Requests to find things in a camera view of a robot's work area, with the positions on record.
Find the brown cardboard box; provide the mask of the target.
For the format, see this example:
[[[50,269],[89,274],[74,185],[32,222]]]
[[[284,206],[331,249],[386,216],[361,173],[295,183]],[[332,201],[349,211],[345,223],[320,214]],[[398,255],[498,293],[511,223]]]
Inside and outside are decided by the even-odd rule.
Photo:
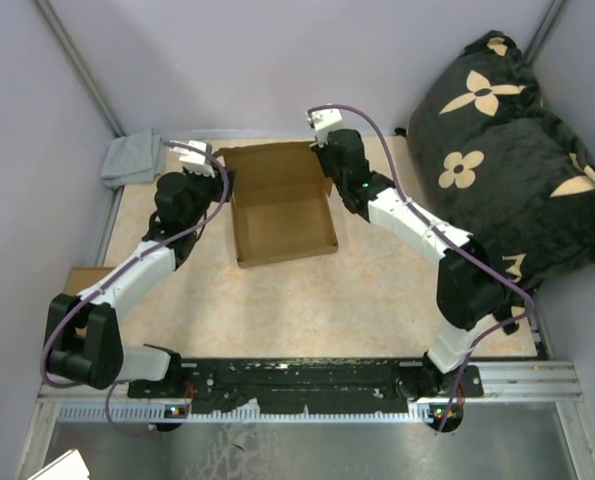
[[[308,141],[221,148],[214,155],[235,172],[231,208],[241,268],[337,252],[332,181]]]

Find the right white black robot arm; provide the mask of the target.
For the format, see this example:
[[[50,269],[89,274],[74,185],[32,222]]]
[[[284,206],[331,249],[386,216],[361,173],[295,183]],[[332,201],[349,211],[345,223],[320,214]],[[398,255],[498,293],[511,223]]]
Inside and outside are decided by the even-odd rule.
[[[448,394],[458,383],[457,369],[472,352],[474,340],[506,296],[498,280],[457,252],[462,249],[490,267],[487,247],[415,201],[402,199],[393,180],[370,169],[358,131],[341,128],[315,138],[311,149],[346,209],[403,239],[437,268],[442,324],[422,366],[399,380],[398,390],[408,400]]]

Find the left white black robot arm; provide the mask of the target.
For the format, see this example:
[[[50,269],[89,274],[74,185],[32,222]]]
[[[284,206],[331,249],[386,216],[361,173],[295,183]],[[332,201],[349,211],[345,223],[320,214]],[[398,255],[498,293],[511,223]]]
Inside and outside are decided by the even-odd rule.
[[[74,295],[60,293],[49,305],[40,363],[42,379],[56,388],[98,390],[120,382],[149,381],[171,397],[184,385],[183,370],[163,347],[126,347],[119,324],[155,285],[188,259],[202,228],[232,195],[234,172],[213,176],[188,169],[163,175],[155,210],[135,251],[100,281]]]

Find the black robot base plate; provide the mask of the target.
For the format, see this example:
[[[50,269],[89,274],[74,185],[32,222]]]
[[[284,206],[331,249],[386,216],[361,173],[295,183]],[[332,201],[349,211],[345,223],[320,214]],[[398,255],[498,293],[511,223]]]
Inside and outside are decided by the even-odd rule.
[[[178,397],[193,411],[230,413],[255,400],[264,414],[406,413],[423,398],[452,398],[451,411],[461,413],[468,398],[484,394],[479,371],[456,371],[443,396],[408,400],[398,381],[422,366],[422,359],[181,359],[160,381],[130,382],[137,399]]]

